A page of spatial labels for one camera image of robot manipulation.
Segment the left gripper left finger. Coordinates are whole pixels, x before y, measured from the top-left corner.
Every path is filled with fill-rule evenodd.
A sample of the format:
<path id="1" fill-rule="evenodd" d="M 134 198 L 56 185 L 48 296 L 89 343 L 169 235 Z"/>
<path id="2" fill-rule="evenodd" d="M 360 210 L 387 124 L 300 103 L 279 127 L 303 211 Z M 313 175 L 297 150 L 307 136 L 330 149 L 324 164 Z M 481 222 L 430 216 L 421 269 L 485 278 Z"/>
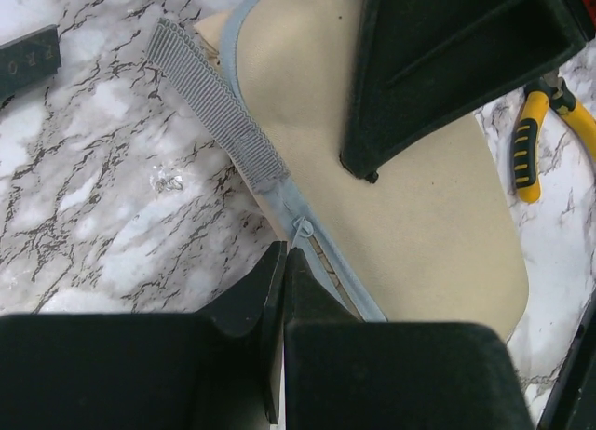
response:
<path id="1" fill-rule="evenodd" d="M 195 312 L 1 319 L 5 429 L 267 429 L 287 246 Z"/>

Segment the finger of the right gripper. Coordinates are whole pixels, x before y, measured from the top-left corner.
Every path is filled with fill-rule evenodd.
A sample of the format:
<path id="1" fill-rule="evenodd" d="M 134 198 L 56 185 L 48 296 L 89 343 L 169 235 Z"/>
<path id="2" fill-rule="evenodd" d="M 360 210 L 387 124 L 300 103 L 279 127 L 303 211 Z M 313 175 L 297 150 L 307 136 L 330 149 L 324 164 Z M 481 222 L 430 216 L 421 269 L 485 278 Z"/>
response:
<path id="1" fill-rule="evenodd" d="M 363 0 L 343 166 L 376 181 L 407 147 L 587 41 L 583 0 Z"/>

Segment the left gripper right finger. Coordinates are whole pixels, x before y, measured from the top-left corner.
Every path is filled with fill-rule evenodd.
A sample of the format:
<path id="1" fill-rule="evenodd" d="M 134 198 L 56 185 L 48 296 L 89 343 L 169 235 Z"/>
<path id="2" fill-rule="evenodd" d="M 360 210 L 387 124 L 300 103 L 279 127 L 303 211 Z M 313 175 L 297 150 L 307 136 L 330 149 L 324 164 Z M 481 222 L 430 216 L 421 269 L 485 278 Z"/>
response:
<path id="1" fill-rule="evenodd" d="M 529 429 L 507 347 L 467 322 L 364 322 L 293 249 L 284 276 L 290 429 Z"/>

